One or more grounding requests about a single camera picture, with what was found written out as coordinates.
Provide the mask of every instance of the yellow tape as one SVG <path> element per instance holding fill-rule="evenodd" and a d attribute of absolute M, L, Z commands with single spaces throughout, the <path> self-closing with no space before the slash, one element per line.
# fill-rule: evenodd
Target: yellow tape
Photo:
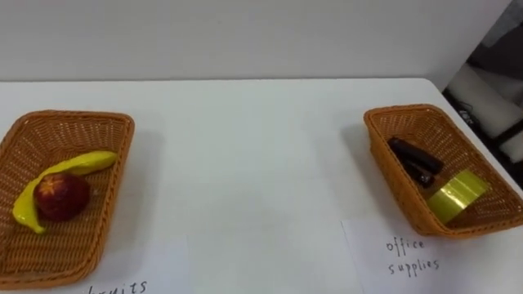
<path fill-rule="evenodd" d="M 488 188 L 489 184 L 472 172 L 464 170 L 430 197 L 427 205 L 437 218 L 446 224 L 478 199 Z"/>

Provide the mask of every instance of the plastic apple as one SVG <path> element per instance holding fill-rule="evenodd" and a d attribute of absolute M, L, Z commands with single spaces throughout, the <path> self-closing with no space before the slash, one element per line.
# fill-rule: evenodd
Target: plastic apple
<path fill-rule="evenodd" d="M 46 175 L 34 189 L 40 212 L 51 221 L 68 221 L 89 203 L 90 186 L 82 177 L 69 173 Z"/>

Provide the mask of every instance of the table surface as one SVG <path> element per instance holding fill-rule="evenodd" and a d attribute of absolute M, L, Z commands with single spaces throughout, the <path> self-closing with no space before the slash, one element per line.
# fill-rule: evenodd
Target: table surface
<path fill-rule="evenodd" d="M 195 294 L 363 293 L 340 220 L 392 204 L 369 153 L 368 109 L 441 107 L 521 194 L 424 79 L 5 82 L 0 96 L 1 133 L 37 109 L 134 117 L 105 254 L 186 236 Z M 520 292 L 521 250 L 497 252 L 492 236 L 481 250 L 495 254 L 470 266 L 495 259 L 514 276 L 477 270 L 473 288 Z"/>

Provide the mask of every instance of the wicker basket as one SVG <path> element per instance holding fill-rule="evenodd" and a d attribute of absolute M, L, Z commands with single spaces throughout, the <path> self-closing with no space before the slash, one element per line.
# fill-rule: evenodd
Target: wicker basket
<path fill-rule="evenodd" d="M 98 264 L 134 132 L 124 114 L 39 111 L 19 118 L 0 145 L 0 289 L 44 288 L 85 278 Z M 93 150 L 118 153 L 109 169 L 86 176 L 92 199 L 63 223 L 41 220 L 37 235 L 11 215 L 16 197 L 40 172 Z"/>
<path fill-rule="evenodd" d="M 441 109 L 432 105 L 372 109 L 364 115 L 364 121 L 369 129 L 371 153 L 401 211 L 419 234 L 470 238 L 523 224 L 523 201 L 519 195 Z M 387 144 L 393 136 L 445 163 L 434 189 L 425 190 L 410 179 Z M 487 181 L 491 189 L 444 225 L 428 208 L 426 199 L 464 169 Z"/>

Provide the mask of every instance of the banana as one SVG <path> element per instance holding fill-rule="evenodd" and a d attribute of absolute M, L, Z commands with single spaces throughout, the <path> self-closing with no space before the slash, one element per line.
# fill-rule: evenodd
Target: banana
<path fill-rule="evenodd" d="M 21 225 L 28 226 L 35 233 L 42 234 L 45 229 L 38 223 L 38 213 L 33 197 L 34 188 L 42 178 L 56 172 L 70 172 L 77 176 L 87 175 L 110 167 L 116 158 L 117 154 L 114 152 L 92 151 L 49 167 L 36 179 L 30 181 L 16 199 L 12 210 L 15 220 Z"/>

